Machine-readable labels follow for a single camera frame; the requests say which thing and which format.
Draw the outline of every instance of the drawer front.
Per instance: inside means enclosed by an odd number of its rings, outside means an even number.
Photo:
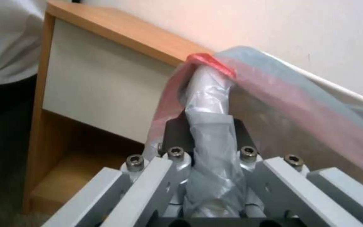
[[[144,143],[173,70],[57,19],[43,108]]]

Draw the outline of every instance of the hex socket screw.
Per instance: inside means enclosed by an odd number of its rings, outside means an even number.
[[[127,170],[130,172],[138,172],[144,169],[144,158],[139,154],[133,154],[125,160]]]
[[[242,161],[246,161],[246,162],[254,162],[256,161],[258,152],[256,150],[256,148],[251,147],[251,146],[243,146],[240,149],[240,159]]]
[[[304,165],[304,161],[299,156],[293,154],[287,154],[284,156],[284,161],[286,161],[290,166],[292,166],[297,171],[301,171]]]
[[[165,154],[165,152],[163,152],[163,145],[162,145],[162,143],[158,143],[157,150],[158,150],[158,155],[160,157],[162,157]]]
[[[167,150],[167,156],[172,161],[183,161],[184,160],[184,149],[181,147],[171,147]]]

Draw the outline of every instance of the wooden shelf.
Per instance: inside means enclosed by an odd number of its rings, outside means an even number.
[[[72,140],[59,163],[30,193],[32,211],[53,214],[103,167],[119,169],[130,154],[140,154],[143,145],[74,120],[55,115],[77,125]]]
[[[171,66],[192,53],[213,52],[117,9],[49,0],[44,17],[23,212],[54,213],[104,166],[118,168],[143,144],[43,109],[56,19],[121,44]]]
[[[46,12],[171,66],[192,53],[213,53],[118,9],[50,0]]]

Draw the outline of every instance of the white wall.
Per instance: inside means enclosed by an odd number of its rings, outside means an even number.
[[[83,0],[219,51],[247,45],[363,95],[363,0]]]

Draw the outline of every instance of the pink plastic sheet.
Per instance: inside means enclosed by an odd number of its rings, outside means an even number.
[[[310,169],[336,166],[363,183],[363,117],[305,76],[244,47],[216,58],[194,54],[176,69],[160,98],[145,157],[157,154],[165,123],[183,110],[181,94],[201,64],[237,84],[230,95],[230,114],[244,121],[263,157],[298,154]]]

